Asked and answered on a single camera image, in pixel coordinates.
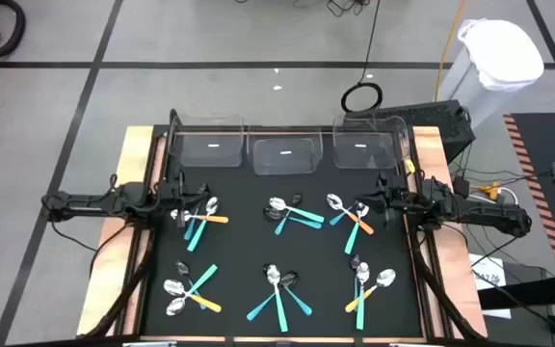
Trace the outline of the white paper sheet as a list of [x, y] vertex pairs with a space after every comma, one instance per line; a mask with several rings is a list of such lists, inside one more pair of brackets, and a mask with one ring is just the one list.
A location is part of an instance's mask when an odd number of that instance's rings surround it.
[[478, 290], [490, 289], [494, 285], [504, 286], [507, 284], [502, 259], [483, 258], [481, 255], [470, 254], [469, 260], [474, 270], [473, 278]]

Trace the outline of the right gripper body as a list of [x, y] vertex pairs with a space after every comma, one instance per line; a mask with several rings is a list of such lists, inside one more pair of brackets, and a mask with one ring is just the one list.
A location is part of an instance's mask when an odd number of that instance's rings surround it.
[[383, 200], [380, 214], [387, 224], [393, 211], [403, 213], [408, 210], [412, 195], [407, 177], [398, 173], [380, 173], [379, 188]]

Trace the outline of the clear plastic bin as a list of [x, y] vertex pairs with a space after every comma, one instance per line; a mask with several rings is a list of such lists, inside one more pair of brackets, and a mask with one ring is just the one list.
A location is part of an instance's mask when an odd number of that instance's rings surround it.
[[[292, 151], [281, 155], [281, 151]], [[324, 145], [318, 126], [250, 125], [247, 156], [258, 175], [313, 173], [323, 158]]]
[[407, 125], [397, 116], [381, 120], [344, 117], [333, 123], [332, 138], [333, 161], [339, 169], [390, 170], [410, 155]]
[[172, 110], [168, 153], [185, 167], [239, 167], [243, 130], [243, 118], [238, 115], [191, 117]]

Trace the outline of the yellow power plug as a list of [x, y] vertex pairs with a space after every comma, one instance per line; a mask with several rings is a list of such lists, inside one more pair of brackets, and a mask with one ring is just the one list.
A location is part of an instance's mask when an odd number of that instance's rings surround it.
[[483, 192], [490, 200], [497, 200], [501, 184], [499, 181], [493, 181], [489, 185], [479, 185], [477, 189]]

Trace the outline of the black perforated computer case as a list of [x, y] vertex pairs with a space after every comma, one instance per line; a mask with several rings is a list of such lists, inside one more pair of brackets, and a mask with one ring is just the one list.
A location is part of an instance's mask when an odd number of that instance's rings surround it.
[[458, 100], [351, 112], [345, 115], [347, 119], [355, 120], [381, 120], [394, 116], [402, 118], [407, 125], [437, 127], [448, 163], [475, 140], [469, 114]]

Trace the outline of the trash can white bag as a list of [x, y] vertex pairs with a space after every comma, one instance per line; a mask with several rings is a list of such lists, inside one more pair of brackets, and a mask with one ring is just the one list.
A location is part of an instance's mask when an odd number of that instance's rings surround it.
[[467, 19], [457, 32], [462, 48], [440, 84], [441, 100], [456, 100], [476, 129], [544, 72], [530, 36], [502, 19]]

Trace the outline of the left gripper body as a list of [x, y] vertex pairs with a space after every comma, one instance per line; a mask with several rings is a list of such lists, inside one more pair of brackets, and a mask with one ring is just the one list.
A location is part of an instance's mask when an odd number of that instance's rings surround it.
[[181, 209], [183, 193], [185, 191], [185, 173], [180, 169], [170, 170], [157, 183], [157, 193], [160, 196], [160, 212], [164, 217], [170, 217], [173, 210]]

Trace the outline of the black mat striped edge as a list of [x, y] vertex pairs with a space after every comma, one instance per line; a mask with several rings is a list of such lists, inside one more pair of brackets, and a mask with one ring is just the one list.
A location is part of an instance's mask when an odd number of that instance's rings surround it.
[[555, 257], [555, 113], [510, 114], [504, 122]]

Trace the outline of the black beam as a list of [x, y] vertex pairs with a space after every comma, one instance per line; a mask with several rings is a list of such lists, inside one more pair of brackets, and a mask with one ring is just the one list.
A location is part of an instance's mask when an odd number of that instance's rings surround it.
[[478, 291], [481, 309], [555, 305], [555, 277]]

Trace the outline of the black table mat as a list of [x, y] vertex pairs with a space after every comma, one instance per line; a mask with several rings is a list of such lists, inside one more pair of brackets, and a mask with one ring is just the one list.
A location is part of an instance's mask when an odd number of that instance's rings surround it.
[[[343, 217], [335, 226], [329, 221], [339, 215], [326, 201], [334, 193], [345, 203], [375, 186], [373, 170], [341, 170], [333, 162], [331, 137], [324, 140], [323, 158], [313, 173], [258, 175], [251, 163], [236, 168], [188, 168], [186, 185], [196, 191], [206, 182], [219, 199], [219, 211], [226, 224], [208, 224], [197, 248], [187, 251], [182, 230], [166, 219], [155, 241], [153, 263], [145, 294], [141, 332], [149, 336], [271, 336], [280, 333], [273, 286], [263, 272], [275, 264], [284, 275], [296, 271], [300, 278], [294, 293], [312, 308], [305, 315], [298, 304], [280, 289], [287, 317], [288, 335], [294, 337], [352, 337], [357, 334], [356, 317], [345, 306], [354, 298], [354, 272], [344, 249], [353, 222]], [[291, 206], [295, 193], [303, 194], [297, 207], [325, 218], [320, 229], [287, 220], [280, 235], [279, 221], [265, 219], [263, 209], [277, 197]], [[391, 268], [395, 281], [376, 289], [365, 301], [364, 337], [419, 337], [422, 334], [417, 292], [402, 218], [369, 213], [366, 222], [373, 234], [358, 230], [354, 254], [369, 265], [372, 276]], [[212, 265], [217, 272], [198, 294], [222, 307], [220, 313], [202, 310], [188, 299], [185, 308], [168, 316], [173, 296], [163, 287], [165, 280], [179, 280], [186, 289], [192, 285], [179, 275], [176, 260], [187, 263], [192, 282]], [[273, 299], [249, 321], [247, 314], [271, 294]]]

